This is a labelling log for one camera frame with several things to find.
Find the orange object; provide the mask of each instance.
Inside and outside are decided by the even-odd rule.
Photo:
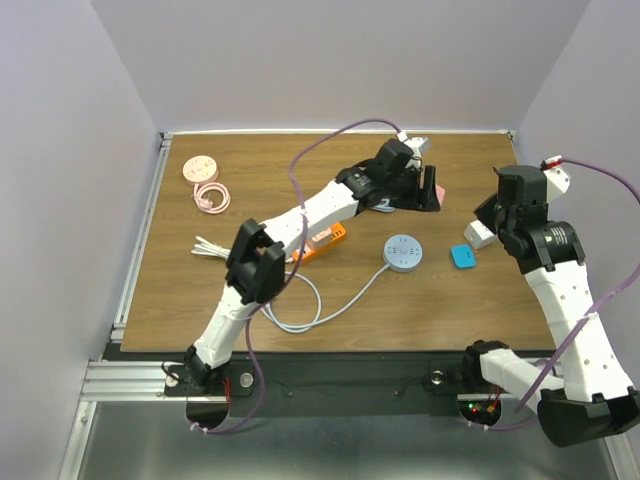
[[[313,248],[309,242],[305,243],[304,246],[304,255],[302,255],[302,265],[311,261],[314,258],[318,258],[319,255],[331,250],[337,244],[342,242],[347,238],[347,230],[342,226],[341,223],[336,223],[331,225],[331,240],[328,243],[324,244],[320,248]],[[298,253],[299,250],[296,250],[291,254],[291,257],[294,261],[298,261]]]

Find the metal floor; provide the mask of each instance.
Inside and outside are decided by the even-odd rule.
[[[80,478],[617,478],[603,441],[559,449],[537,424],[485,433],[453,418],[406,415],[269,418],[249,425],[241,433],[205,437],[189,431],[184,404],[101,403]]]

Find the wooden table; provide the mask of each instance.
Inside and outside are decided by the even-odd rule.
[[[305,156],[296,174],[307,197],[337,172],[372,157],[388,135],[342,135]],[[174,136],[140,267],[123,351],[182,351],[203,331],[220,298],[226,273],[221,259],[190,253],[195,236],[230,247],[239,225],[277,216],[296,205],[286,174],[291,158],[316,135]],[[462,232],[473,209],[497,186],[491,167],[514,163],[506,135],[431,135],[425,162],[437,166],[446,189],[439,213],[367,211],[344,225],[347,240],[301,273],[322,294],[323,316],[348,302],[382,266],[382,247],[404,233],[422,244],[424,258],[409,274],[387,271],[342,316],[303,335],[291,335],[256,316],[254,348],[259,351],[356,351],[463,349],[478,339],[499,339],[513,348],[553,348],[533,293],[515,260],[499,243],[477,252],[478,265],[457,270],[450,249],[464,243]],[[182,178],[194,155],[214,157],[220,181],[231,192],[221,215],[200,212]],[[274,302],[287,323],[307,323],[315,297],[295,281]],[[245,349],[240,338],[237,349]]]

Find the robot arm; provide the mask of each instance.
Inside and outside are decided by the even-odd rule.
[[[575,230],[566,222],[547,219],[549,200],[569,185],[566,173],[552,160],[542,170],[530,166],[496,170],[498,192],[475,214],[518,262],[560,348],[592,307],[593,298]],[[477,342],[466,354],[482,380],[519,399],[540,373],[500,342]],[[597,312],[588,315],[565,350],[562,369],[564,379],[546,377],[526,402],[554,444],[566,446],[621,433],[640,421],[640,395],[613,353]]]
[[[251,316],[271,301],[284,286],[285,259],[300,248],[302,215],[307,237],[348,220],[380,202],[405,210],[440,210],[435,190],[435,167],[422,166],[424,139],[388,140],[372,159],[338,173],[319,193],[305,202],[258,224],[247,220],[241,227],[227,260],[229,269],[222,298],[203,334],[185,353],[192,380],[205,387],[214,371],[227,363],[234,342]]]

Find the pink object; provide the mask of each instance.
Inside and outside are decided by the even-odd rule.
[[[315,237],[311,237],[311,240],[308,240],[307,243],[309,243],[309,245],[311,245],[311,248],[313,248],[314,250],[318,250],[331,241],[332,233],[333,232],[331,231],[331,227],[329,227],[317,234]]]
[[[218,173],[216,161],[206,155],[190,158],[182,167],[184,178],[193,185],[193,199],[196,202],[196,206],[201,211],[212,215],[224,212],[231,203],[231,196],[227,187],[221,183],[215,183]],[[220,205],[213,206],[213,202],[206,196],[209,192],[222,194]]]
[[[438,203],[442,206],[442,202],[444,201],[444,188],[440,185],[436,185],[436,197],[438,198]]]
[[[218,164],[206,155],[198,155],[187,160],[182,167],[182,175],[191,185],[211,183],[218,178]]]

